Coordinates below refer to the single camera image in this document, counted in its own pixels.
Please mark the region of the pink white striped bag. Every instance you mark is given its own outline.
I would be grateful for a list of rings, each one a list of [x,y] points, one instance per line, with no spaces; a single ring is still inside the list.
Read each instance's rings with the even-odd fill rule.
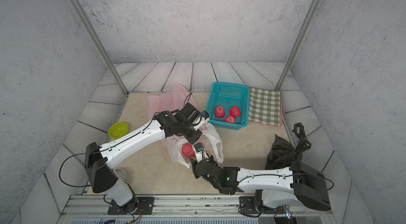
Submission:
[[[223,143],[215,127],[212,124],[205,124],[200,130],[203,134],[194,145],[202,143],[205,152],[209,156],[213,156],[218,164],[223,164]],[[166,146],[170,159],[174,163],[181,164],[188,169],[191,168],[190,158],[184,157],[181,153],[182,147],[189,143],[183,136],[171,136],[163,139],[162,142]]]

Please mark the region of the pink plastic bag apple print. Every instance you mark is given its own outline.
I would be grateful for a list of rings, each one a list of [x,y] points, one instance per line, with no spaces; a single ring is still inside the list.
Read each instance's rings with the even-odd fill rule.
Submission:
[[[166,110],[181,110],[185,105],[185,101],[188,101],[188,103],[191,103],[192,105],[197,107],[194,98],[189,94],[190,93],[185,87],[176,83],[170,92],[161,95],[149,95],[149,120],[153,118],[155,113],[160,113]]]

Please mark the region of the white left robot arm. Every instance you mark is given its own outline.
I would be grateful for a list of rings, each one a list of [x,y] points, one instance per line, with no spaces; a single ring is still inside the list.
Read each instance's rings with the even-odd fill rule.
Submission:
[[[190,144],[195,143],[203,134],[201,126],[208,121],[208,112],[186,103],[181,110],[154,114],[147,124],[113,142],[89,144],[85,170],[93,192],[106,194],[125,213],[134,213],[139,207],[138,199],[114,169],[132,154],[167,137],[182,136]]]

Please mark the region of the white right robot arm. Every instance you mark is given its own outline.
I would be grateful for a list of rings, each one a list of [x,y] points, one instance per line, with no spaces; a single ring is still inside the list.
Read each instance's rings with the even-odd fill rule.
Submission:
[[[301,162],[276,170],[249,170],[239,167],[218,166],[208,156],[201,143],[194,146],[196,159],[192,159],[195,178],[203,178],[221,194],[261,192],[260,205],[275,209],[283,205],[302,203],[317,211],[332,209],[327,178],[323,173]]]

